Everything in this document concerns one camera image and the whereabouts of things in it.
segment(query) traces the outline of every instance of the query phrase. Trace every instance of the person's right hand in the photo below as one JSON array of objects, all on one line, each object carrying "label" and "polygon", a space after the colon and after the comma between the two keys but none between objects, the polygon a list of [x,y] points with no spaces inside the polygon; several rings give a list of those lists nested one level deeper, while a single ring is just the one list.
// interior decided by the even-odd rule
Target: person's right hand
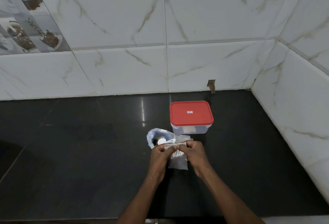
[{"label": "person's right hand", "polygon": [[192,164],[195,174],[202,177],[202,172],[211,168],[203,145],[199,141],[187,141],[186,145],[178,145],[177,149],[184,152]]}]

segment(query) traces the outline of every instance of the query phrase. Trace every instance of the person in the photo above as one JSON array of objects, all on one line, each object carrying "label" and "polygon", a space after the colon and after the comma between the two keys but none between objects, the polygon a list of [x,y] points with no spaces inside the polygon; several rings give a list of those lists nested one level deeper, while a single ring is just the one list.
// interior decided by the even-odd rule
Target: person
[{"label": "person", "polygon": [[116,224],[145,223],[154,193],[164,178],[167,160],[176,149],[186,154],[195,174],[211,191],[228,224],[264,224],[219,178],[208,162],[203,145],[199,141],[187,141],[187,146],[172,146],[167,150],[164,149],[164,144],[155,146],[151,152],[150,166],[145,181]]}]

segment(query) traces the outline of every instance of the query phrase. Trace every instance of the plastic container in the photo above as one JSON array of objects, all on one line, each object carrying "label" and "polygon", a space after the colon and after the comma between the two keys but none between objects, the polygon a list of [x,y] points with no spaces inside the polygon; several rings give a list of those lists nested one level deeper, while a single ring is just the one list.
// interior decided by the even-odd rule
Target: plastic container
[{"label": "plastic container", "polygon": [[175,134],[204,134],[214,122],[206,101],[184,101],[170,104],[170,124]]}]

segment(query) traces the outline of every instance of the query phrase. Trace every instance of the tile wall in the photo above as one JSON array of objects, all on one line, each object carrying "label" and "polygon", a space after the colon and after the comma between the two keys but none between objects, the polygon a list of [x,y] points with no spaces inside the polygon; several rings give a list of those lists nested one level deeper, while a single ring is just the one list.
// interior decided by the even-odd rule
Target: tile wall
[{"label": "tile wall", "polygon": [[198,91],[208,90],[209,79],[216,79],[216,89],[250,88],[297,1],[42,0],[37,11],[52,16],[80,65],[77,73],[85,76],[79,81],[86,92],[62,79],[72,57],[65,52],[48,60],[63,67],[49,75],[58,85],[38,65],[20,72],[20,60],[32,62],[32,56],[0,56],[0,66],[28,86],[35,77],[40,88],[62,88],[56,95],[10,93],[17,90],[15,79],[0,70],[0,83],[6,84],[0,98]]},{"label": "tile wall", "polygon": [[252,91],[329,201],[329,0],[299,0]]}]

